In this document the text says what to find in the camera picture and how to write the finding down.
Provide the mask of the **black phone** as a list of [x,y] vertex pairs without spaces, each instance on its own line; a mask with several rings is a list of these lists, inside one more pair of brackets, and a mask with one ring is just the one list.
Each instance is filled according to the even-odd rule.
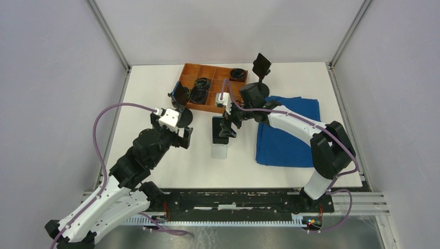
[[189,89],[178,81],[170,93],[170,97],[175,108],[184,110],[189,99]]
[[212,117],[212,143],[213,144],[229,144],[228,137],[221,137],[220,132],[223,130],[221,124],[223,123],[223,117],[214,116]]
[[258,53],[253,61],[252,71],[258,78],[264,79],[270,73],[272,63],[262,54]]

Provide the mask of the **black phone stand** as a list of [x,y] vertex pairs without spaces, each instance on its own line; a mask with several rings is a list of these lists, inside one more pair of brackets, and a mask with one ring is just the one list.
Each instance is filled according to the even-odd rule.
[[168,93],[168,97],[170,97],[172,99],[171,103],[172,103],[172,106],[174,107],[174,109],[181,113],[180,119],[177,123],[177,127],[178,128],[188,127],[192,123],[193,118],[194,118],[191,110],[188,108],[184,108],[184,110],[180,110],[178,107],[178,104],[172,98],[171,93]]
[[264,79],[258,78],[258,82],[255,82],[254,85],[256,85],[260,91],[260,93],[264,96],[264,97],[268,97],[270,90],[269,87],[263,83]]

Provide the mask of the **silver metal phone stand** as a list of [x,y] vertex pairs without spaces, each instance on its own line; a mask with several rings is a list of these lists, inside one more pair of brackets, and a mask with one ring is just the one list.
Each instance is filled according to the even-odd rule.
[[227,158],[228,145],[227,144],[212,144],[211,158],[224,160]]

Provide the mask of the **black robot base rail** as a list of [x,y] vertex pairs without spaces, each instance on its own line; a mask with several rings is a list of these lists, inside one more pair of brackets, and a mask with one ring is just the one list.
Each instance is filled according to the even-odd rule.
[[307,201],[299,188],[164,188],[147,213],[171,222],[276,222],[293,215],[332,213],[331,196]]

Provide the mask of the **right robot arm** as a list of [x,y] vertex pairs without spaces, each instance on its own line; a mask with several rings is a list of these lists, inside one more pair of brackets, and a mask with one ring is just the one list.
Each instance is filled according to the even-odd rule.
[[240,89],[242,103],[232,93],[221,91],[215,96],[215,104],[225,109],[220,137],[236,137],[231,128],[241,127],[243,121],[253,119],[258,123],[281,130],[304,142],[311,149],[314,172],[300,191],[300,206],[312,212],[321,204],[337,178],[346,175],[344,169],[356,160],[355,151],[341,123],[325,124],[300,115],[281,103],[267,101],[256,84],[247,84]]

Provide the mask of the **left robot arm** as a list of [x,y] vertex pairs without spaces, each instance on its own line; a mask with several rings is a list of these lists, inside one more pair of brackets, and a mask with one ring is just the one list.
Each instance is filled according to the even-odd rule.
[[170,108],[152,113],[152,128],[139,133],[132,146],[109,170],[107,181],[69,216],[50,220],[45,225],[55,248],[94,248],[131,216],[162,207],[161,189],[153,182],[143,181],[170,147],[189,147],[193,129],[185,127],[184,135],[179,136],[181,115]]

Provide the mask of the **blue cloth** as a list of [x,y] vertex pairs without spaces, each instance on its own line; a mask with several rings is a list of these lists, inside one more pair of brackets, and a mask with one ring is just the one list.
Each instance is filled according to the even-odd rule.
[[[307,118],[321,120],[320,105],[316,99],[306,99],[300,96],[266,97],[266,101],[271,100]],[[311,149],[306,143],[282,130],[261,123],[257,130],[255,160],[258,164],[266,166],[313,168]]]

